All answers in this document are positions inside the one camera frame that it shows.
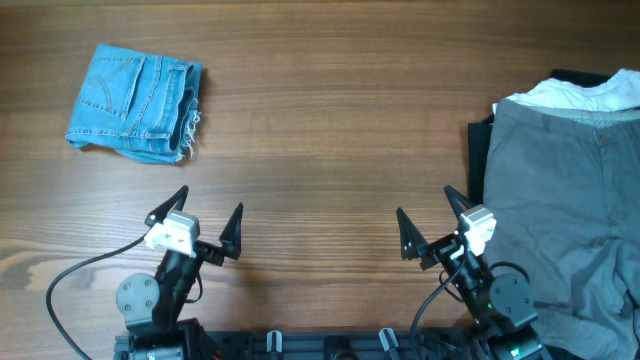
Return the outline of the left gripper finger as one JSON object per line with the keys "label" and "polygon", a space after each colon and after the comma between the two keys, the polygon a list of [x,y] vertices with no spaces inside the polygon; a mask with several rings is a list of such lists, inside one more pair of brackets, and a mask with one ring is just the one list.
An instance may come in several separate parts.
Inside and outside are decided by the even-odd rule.
{"label": "left gripper finger", "polygon": [[144,223],[147,226],[153,226],[156,223],[162,223],[172,210],[181,211],[184,208],[188,192],[189,187],[187,185],[183,185],[169,199],[149,212]]}
{"label": "left gripper finger", "polygon": [[238,260],[241,255],[241,224],[244,205],[240,202],[219,236],[224,256]]}

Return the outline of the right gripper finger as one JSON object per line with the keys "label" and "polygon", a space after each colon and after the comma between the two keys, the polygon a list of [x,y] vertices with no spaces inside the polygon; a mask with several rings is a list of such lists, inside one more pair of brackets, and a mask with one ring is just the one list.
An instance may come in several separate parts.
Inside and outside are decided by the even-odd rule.
{"label": "right gripper finger", "polygon": [[446,185],[443,190],[457,219],[459,219],[464,212],[473,207],[473,203],[454,187]]}
{"label": "right gripper finger", "polygon": [[428,243],[423,235],[402,208],[396,210],[396,217],[400,232],[402,259],[412,260],[424,257],[428,251]]}

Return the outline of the grey shorts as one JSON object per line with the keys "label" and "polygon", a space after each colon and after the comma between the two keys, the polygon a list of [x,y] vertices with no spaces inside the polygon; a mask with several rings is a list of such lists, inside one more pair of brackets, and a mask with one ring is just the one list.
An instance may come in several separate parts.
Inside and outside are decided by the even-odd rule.
{"label": "grey shorts", "polygon": [[495,110],[485,254],[529,274],[543,341],[584,359],[639,355],[639,114]]}

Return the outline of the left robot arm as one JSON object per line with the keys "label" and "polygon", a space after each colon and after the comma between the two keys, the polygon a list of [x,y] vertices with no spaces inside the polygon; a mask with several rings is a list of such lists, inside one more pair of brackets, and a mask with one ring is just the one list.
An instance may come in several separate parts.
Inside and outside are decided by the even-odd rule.
{"label": "left robot arm", "polygon": [[189,188],[181,187],[145,219],[147,247],[166,250],[153,275],[136,273],[122,281],[116,305],[125,318],[128,335],[116,340],[116,359],[221,359],[221,348],[195,319],[180,313],[200,286],[200,269],[208,263],[222,266],[241,255],[244,206],[238,204],[217,245],[201,241],[199,219],[183,211]]}

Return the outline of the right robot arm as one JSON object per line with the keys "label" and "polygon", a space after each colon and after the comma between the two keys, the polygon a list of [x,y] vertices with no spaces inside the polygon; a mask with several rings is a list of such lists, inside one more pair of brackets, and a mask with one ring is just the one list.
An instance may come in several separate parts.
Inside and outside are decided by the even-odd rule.
{"label": "right robot arm", "polygon": [[[534,308],[530,278],[523,267],[511,262],[487,264],[486,243],[492,239],[497,220],[482,204],[447,185],[444,193],[456,217],[456,229],[429,243],[402,208],[396,210],[401,241],[401,257],[418,259],[428,270],[436,265],[447,278],[424,300],[412,320],[409,344],[416,359],[424,359],[428,344],[451,355],[473,359],[548,359],[549,352],[532,327],[538,313]],[[420,332],[418,325],[435,298],[456,288],[457,300],[464,303],[476,327],[461,335],[453,345],[437,335]]]}

